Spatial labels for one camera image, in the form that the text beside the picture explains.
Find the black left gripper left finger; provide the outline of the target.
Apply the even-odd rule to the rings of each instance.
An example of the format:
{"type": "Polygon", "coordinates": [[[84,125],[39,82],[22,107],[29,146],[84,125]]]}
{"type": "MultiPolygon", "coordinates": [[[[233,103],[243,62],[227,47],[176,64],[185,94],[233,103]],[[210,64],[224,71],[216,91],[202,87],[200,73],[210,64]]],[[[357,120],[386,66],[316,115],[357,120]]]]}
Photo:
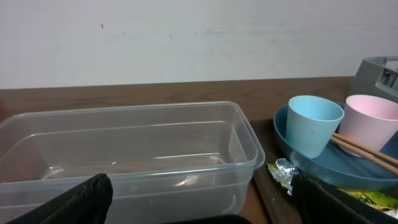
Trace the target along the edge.
{"type": "Polygon", "coordinates": [[[104,224],[113,199],[106,174],[97,174],[7,224],[104,224]]]}

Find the silver yellow snack wrapper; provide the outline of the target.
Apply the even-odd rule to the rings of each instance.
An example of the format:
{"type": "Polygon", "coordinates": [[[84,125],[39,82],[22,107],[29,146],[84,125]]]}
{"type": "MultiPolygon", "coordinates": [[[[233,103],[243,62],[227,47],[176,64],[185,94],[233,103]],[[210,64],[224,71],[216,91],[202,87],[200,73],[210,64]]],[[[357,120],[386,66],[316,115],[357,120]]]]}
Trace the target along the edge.
{"type": "MultiPolygon", "coordinates": [[[[267,168],[274,180],[287,189],[287,193],[292,196],[292,179],[300,170],[286,158],[277,159],[274,164],[267,164],[267,168]]],[[[372,208],[391,213],[393,217],[397,216],[397,199],[394,197],[375,190],[338,189],[372,208]]]]}

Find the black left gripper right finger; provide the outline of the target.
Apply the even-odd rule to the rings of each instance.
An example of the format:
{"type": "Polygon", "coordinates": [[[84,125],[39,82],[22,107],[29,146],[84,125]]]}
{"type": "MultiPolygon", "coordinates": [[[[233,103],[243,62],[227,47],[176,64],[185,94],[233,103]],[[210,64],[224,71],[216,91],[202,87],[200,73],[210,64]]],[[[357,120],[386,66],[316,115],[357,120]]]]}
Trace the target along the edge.
{"type": "Polygon", "coordinates": [[[397,219],[309,174],[292,179],[292,196],[303,223],[397,224],[397,219]]]}

